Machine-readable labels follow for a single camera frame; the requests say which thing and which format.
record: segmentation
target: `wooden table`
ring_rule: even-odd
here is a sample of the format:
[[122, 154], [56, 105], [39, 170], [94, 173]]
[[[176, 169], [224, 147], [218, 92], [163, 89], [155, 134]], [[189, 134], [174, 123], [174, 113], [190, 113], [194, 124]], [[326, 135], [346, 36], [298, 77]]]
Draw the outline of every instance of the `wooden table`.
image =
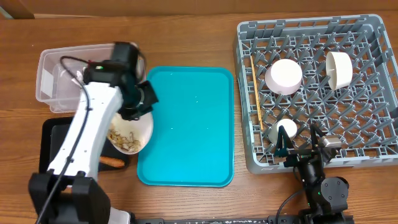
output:
[[[398, 12], [379, 14], [398, 52]], [[53, 114], [35, 99], [41, 51], [58, 47], [138, 42], [150, 68], [158, 65], [225, 67], [234, 73], [232, 43], [241, 21], [335, 16], [350, 12], [223, 16], [110, 17], [0, 21], [0, 223], [33, 223], [27, 183], [37, 172], [42, 124]], [[274, 215], [301, 186], [292, 173], [254, 175], [245, 166], [241, 106], [235, 83], [235, 175], [222, 189], [150, 187], [137, 178], [137, 157], [127, 170], [103, 172], [99, 183], [116, 208], [139, 218], [239, 218]], [[350, 184], [347, 214], [356, 223], [398, 223], [398, 166], [327, 169]], [[282, 213], [305, 208], [303, 195]]]

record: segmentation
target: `teal mat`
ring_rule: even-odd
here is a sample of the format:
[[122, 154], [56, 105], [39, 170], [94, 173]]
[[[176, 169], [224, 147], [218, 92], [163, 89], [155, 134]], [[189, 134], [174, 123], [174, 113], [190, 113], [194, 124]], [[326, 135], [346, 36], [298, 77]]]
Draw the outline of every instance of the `teal mat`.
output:
[[224, 68], [156, 67], [154, 132], [138, 155], [148, 185], [224, 187], [234, 174], [233, 77]]

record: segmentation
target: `clear plastic container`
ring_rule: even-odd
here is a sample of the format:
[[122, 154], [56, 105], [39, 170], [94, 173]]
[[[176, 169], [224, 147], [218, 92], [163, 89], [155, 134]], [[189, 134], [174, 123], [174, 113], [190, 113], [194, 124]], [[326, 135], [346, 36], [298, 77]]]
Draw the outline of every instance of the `clear plastic container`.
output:
[[[62, 68], [60, 57], [64, 55], [100, 62], [109, 59], [114, 44], [84, 45], [44, 50], [40, 55], [36, 78], [36, 99], [50, 105], [54, 113], [67, 113], [77, 109], [80, 87]], [[65, 60], [73, 73], [83, 72], [81, 62]]]

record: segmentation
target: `gray dish rack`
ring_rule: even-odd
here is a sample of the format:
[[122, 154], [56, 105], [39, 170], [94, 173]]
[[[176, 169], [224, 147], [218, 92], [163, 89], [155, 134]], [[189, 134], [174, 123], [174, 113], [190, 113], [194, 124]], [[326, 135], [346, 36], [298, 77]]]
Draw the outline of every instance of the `gray dish rack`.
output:
[[[325, 73], [329, 51], [347, 52], [353, 64], [350, 86], [332, 91]], [[250, 55], [253, 55], [264, 130], [260, 130]], [[246, 166], [254, 174], [287, 172], [273, 156], [267, 135], [283, 118], [293, 119], [297, 148], [310, 147], [309, 125], [337, 134], [343, 148], [325, 167], [398, 164], [397, 64], [382, 19], [358, 16], [241, 22], [234, 42], [236, 78], [242, 104]], [[303, 70], [300, 89], [276, 95], [265, 85], [267, 69], [278, 59], [295, 60]]]

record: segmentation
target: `wooden stick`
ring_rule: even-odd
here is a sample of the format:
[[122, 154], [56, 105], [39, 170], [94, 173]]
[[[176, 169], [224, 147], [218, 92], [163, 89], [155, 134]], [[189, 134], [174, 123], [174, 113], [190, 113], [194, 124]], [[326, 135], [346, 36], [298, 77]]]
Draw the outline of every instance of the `wooden stick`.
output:
[[261, 108], [260, 108], [260, 101], [259, 101], [259, 92], [257, 90], [257, 78], [256, 78], [256, 73], [254, 71], [254, 63], [253, 63], [253, 58], [250, 55], [250, 62], [251, 62], [251, 70], [253, 74], [253, 83], [254, 83], [254, 94], [256, 94], [256, 105], [257, 105], [257, 115], [259, 117], [259, 122], [260, 122], [260, 128], [261, 131], [263, 130], [262, 128], [262, 120], [261, 120]]

